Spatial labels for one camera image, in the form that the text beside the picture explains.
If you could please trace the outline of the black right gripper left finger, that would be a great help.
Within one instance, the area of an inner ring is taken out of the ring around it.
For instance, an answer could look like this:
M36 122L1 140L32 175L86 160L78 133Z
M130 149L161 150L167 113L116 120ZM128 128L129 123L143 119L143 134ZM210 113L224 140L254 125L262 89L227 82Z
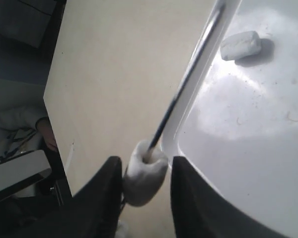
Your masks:
M63 205L54 195L0 202L0 238L113 238L121 193L122 161L111 156Z

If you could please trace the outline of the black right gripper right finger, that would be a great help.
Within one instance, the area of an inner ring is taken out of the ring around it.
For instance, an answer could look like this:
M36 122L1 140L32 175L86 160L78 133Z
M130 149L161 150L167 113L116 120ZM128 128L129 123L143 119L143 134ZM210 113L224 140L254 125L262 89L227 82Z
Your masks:
M222 198L182 156L173 158L171 211L178 238L281 238Z

